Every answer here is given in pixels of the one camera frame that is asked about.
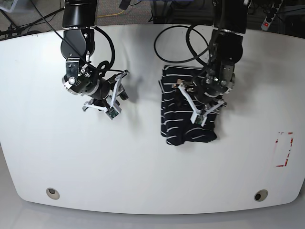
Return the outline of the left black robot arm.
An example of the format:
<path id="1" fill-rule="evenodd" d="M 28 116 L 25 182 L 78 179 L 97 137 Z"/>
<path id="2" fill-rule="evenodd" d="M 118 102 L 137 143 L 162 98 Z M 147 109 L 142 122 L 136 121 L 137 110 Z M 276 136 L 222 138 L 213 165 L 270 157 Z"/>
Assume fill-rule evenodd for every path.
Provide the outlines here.
<path id="1" fill-rule="evenodd" d="M 234 87 L 235 64 L 243 55 L 242 35 L 246 32 L 248 3 L 245 0 L 215 0 L 213 10 L 215 29 L 207 48 L 200 54 L 190 43 L 190 33 L 196 25 L 187 28 L 185 39 L 192 58 L 182 62 L 196 60 L 203 68 L 191 73 L 190 80 L 182 81 L 182 89 L 176 88 L 172 93 L 178 107 L 190 106 L 187 101 L 190 98 L 192 103 L 202 106 L 202 111 L 219 109 L 227 105 L 223 94 Z"/>

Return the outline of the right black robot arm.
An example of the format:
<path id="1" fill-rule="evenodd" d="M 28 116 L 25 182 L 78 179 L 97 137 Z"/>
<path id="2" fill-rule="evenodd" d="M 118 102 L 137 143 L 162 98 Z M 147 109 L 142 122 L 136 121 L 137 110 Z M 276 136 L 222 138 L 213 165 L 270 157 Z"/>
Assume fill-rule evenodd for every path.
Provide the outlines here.
<path id="1" fill-rule="evenodd" d="M 115 47 L 109 35 L 96 28 L 96 0 L 66 0 L 62 27 L 61 53 L 66 59 L 66 74 L 62 79 L 66 90 L 74 95 L 87 95 L 92 104 L 110 107 L 110 92 L 118 89 L 117 96 L 127 100 L 128 95 L 122 85 L 116 86 L 118 76 L 127 72 L 113 69 Z M 111 59 L 93 66 L 90 57 L 95 51 L 95 32 L 101 33 L 110 45 Z"/>

